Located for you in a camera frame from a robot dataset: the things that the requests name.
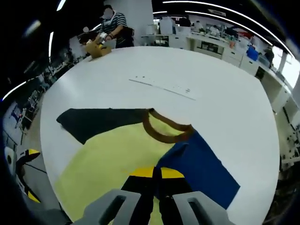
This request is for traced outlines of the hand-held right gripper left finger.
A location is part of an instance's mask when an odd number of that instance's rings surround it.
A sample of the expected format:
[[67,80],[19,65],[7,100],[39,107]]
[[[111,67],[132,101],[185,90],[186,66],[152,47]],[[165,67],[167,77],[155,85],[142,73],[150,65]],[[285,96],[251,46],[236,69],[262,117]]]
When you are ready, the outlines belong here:
[[153,210],[154,167],[133,171],[121,189],[112,189],[84,210],[74,225],[147,225]]

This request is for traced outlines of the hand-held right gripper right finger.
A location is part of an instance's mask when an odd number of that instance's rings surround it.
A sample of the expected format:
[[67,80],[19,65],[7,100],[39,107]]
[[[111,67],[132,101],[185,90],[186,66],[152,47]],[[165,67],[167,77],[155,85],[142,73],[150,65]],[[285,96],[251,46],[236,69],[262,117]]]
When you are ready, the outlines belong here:
[[182,173],[162,167],[159,210],[165,225],[231,225],[227,211],[200,191],[192,191]]

